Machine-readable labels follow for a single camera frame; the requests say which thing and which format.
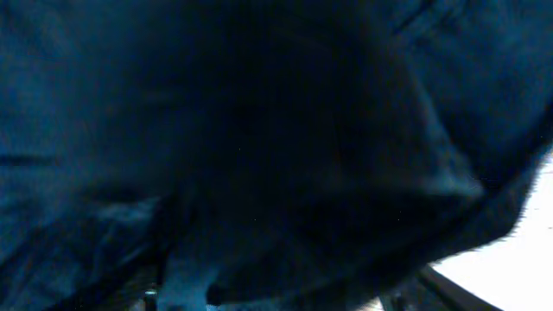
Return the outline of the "navy blue shorts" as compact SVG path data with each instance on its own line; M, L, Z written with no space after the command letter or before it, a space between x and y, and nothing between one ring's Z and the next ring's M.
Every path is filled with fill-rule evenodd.
M1 307L352 310L551 147L549 1L4 1Z

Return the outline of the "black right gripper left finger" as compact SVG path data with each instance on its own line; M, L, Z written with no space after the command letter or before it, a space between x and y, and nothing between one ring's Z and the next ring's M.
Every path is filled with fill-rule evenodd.
M157 310L158 278L155 267L138 270L127 282L127 289L132 300L125 306L125 311Z

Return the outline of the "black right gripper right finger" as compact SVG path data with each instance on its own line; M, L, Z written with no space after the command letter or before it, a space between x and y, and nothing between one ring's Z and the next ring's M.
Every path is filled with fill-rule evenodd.
M429 265L379 301L385 311L501 311Z

